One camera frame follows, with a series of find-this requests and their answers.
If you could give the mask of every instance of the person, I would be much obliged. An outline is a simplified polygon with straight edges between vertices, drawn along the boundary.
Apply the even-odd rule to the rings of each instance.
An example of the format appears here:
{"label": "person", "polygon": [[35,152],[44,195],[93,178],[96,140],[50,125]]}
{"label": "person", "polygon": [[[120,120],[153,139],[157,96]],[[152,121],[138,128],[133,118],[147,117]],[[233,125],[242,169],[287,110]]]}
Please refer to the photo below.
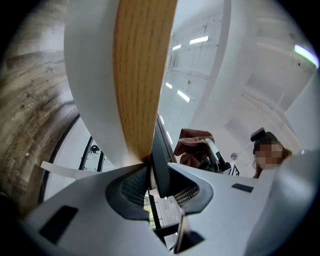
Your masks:
{"label": "person", "polygon": [[263,170],[278,167],[292,152],[286,149],[273,133],[267,131],[264,137],[254,142],[253,154],[253,167],[256,170],[253,178],[258,179]]}

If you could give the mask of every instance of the white ceiling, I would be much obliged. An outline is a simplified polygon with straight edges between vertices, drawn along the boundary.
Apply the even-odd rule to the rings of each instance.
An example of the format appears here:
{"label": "white ceiling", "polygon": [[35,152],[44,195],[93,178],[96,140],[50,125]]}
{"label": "white ceiling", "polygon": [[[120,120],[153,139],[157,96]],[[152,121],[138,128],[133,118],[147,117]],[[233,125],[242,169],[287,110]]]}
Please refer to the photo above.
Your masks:
{"label": "white ceiling", "polygon": [[[316,69],[309,61],[295,54],[295,44],[311,51],[312,48],[287,14],[274,2],[238,0],[232,3],[249,4],[246,8],[253,14],[256,30],[253,36],[254,46],[250,46],[254,48],[254,57],[248,59],[249,56],[244,55],[243,61],[235,59],[239,63],[239,69],[243,68],[241,65],[248,65],[248,60],[251,62],[250,69],[247,69],[249,76],[245,82],[234,77],[238,84],[235,82],[233,88],[228,89],[229,96],[227,92],[220,99],[223,106],[231,109],[230,115],[227,118],[219,117],[220,112],[223,112],[221,108],[206,108],[208,103],[214,105],[213,99],[217,100],[217,95],[214,94],[215,83],[210,82],[210,77],[215,71],[213,64],[217,50],[222,46],[217,45],[220,43],[223,16],[223,2],[209,0],[178,1],[168,53],[172,63],[170,65],[169,60],[167,62],[159,114],[164,119],[164,127],[170,134],[173,148],[182,128],[207,130],[213,134],[216,145],[227,161],[231,160],[231,153],[239,154],[236,163],[240,166],[240,173],[250,177],[254,173],[250,135],[258,128],[265,127],[273,132],[285,147],[294,152],[300,150],[300,144],[284,112],[301,93]],[[231,15],[235,15],[235,6]],[[231,26],[236,26],[233,33],[239,32],[237,24],[233,23]],[[210,40],[189,45],[189,40],[202,36],[209,36]],[[178,44],[182,44],[182,47],[172,52],[172,47]],[[218,77],[223,73],[232,77],[237,72],[221,69]],[[166,87],[166,82],[173,88]],[[240,93],[235,98],[233,91],[239,88]],[[177,94],[178,90],[190,97],[189,103]]]}

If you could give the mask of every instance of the white curved panel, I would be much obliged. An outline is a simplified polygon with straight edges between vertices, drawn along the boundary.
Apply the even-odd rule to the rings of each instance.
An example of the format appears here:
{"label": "white curved panel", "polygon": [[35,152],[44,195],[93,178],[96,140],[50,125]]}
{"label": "white curved panel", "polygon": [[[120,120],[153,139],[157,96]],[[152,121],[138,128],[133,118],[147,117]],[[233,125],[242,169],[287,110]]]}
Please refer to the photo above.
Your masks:
{"label": "white curved panel", "polygon": [[133,164],[119,118],[113,39],[119,0],[71,0],[64,35],[68,82],[85,126],[116,168]]}

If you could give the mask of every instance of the ceiling light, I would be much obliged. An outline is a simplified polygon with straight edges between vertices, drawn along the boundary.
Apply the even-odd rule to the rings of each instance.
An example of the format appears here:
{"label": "ceiling light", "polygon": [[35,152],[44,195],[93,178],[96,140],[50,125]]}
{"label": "ceiling light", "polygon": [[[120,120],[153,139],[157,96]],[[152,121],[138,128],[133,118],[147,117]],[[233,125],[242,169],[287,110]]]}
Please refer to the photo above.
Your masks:
{"label": "ceiling light", "polygon": [[166,131],[166,135],[168,135],[169,141],[170,141],[170,143],[172,144],[172,139],[171,139],[168,131]]}
{"label": "ceiling light", "polygon": [[302,46],[296,44],[294,46],[294,51],[296,54],[301,55],[302,57],[306,58],[308,61],[313,63],[316,68],[319,67],[319,60],[317,56],[315,56],[312,52],[310,52],[306,48],[303,48]]}
{"label": "ceiling light", "polygon": [[165,124],[165,121],[162,119],[162,116],[161,116],[161,115],[160,115],[160,119],[161,119],[162,124],[164,125],[164,124]]}
{"label": "ceiling light", "polygon": [[176,49],[181,48],[181,46],[182,46],[182,44],[179,44],[179,45],[177,45],[177,46],[173,47],[173,48],[172,48],[172,51],[174,51],[174,50],[176,50]]}
{"label": "ceiling light", "polygon": [[195,44],[195,43],[200,43],[200,42],[206,42],[208,40],[209,40],[209,36],[199,37],[199,38],[191,40],[190,45]]}
{"label": "ceiling light", "polygon": [[178,90],[178,94],[186,101],[186,102],[189,102],[190,101],[190,98],[185,95],[182,91]]}
{"label": "ceiling light", "polygon": [[170,83],[165,83],[166,86],[168,86],[170,89],[172,89],[172,85]]}

